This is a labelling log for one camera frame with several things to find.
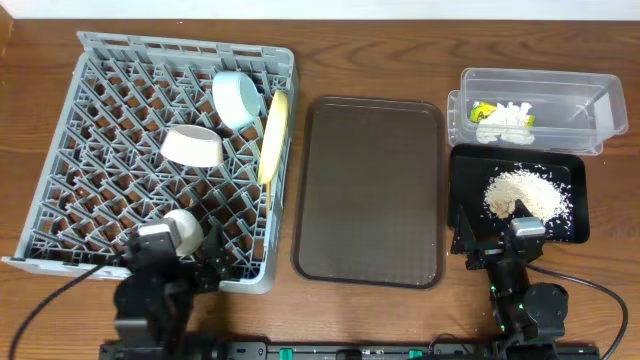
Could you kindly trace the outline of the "yellow-green round plate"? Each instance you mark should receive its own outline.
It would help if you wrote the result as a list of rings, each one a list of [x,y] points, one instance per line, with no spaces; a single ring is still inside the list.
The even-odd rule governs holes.
[[[289,101],[285,92],[276,91],[269,108],[260,153],[258,182],[272,181],[278,166],[287,128]]]

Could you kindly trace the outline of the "wooden chopstick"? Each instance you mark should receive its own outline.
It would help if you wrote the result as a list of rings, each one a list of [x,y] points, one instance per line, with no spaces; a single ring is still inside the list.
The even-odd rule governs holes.
[[[265,185],[266,188],[266,212],[267,214],[271,210],[271,192],[272,192],[272,184],[271,182],[267,182]]]

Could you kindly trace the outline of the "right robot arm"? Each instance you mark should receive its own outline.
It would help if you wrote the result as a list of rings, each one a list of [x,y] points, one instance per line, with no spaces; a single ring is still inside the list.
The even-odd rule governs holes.
[[[555,340],[565,334],[568,293],[553,283],[531,283],[527,266],[539,258],[546,228],[524,204],[516,202],[517,217],[497,240],[476,238],[463,207],[457,210],[451,252],[467,257],[468,270],[485,270],[489,278],[489,298],[501,338],[492,343],[494,356],[534,352],[551,353]]]

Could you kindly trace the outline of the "green snack wrapper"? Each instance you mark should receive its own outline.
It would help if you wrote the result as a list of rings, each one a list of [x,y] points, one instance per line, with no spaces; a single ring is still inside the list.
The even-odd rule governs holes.
[[[473,123],[480,123],[497,110],[497,106],[491,103],[475,101],[470,110],[469,120]]]

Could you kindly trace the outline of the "light blue bowl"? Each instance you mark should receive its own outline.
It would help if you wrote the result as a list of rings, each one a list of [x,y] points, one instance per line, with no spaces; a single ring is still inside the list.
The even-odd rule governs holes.
[[[245,73],[217,73],[212,82],[212,98],[221,121],[232,130],[239,130],[259,117],[261,97]]]

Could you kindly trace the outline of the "white cup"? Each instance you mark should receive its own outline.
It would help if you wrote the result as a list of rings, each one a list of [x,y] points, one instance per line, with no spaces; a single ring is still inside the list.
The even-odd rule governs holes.
[[[172,219],[176,224],[181,239],[180,244],[176,247],[177,255],[191,255],[203,244],[203,229],[195,216],[189,211],[175,209],[168,212],[164,219]]]

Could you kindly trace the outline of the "food scraps rice pile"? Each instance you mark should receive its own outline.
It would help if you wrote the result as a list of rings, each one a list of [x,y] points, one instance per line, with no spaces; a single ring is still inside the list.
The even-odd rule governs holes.
[[[516,162],[511,168],[494,166],[482,192],[480,219],[496,225],[516,217],[516,202],[540,219],[549,236],[568,237],[573,231],[572,186],[554,176],[551,168]]]

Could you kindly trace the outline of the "white tissue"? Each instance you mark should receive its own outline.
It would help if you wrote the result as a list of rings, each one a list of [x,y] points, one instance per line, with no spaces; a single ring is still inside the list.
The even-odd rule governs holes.
[[[495,104],[497,110],[477,125],[476,139],[482,144],[489,144],[498,140],[517,144],[530,145],[535,136],[529,131],[534,125],[535,117],[529,114],[532,105],[522,102],[516,105]]]

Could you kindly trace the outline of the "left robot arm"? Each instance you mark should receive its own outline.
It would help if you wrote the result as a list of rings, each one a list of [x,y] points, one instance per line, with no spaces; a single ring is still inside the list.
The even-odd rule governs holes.
[[[223,234],[212,228],[200,256],[183,263],[167,231],[138,233],[129,242],[131,275],[116,288],[119,339],[100,347],[101,359],[223,359],[225,346],[186,330],[194,297],[216,292],[229,278]]]

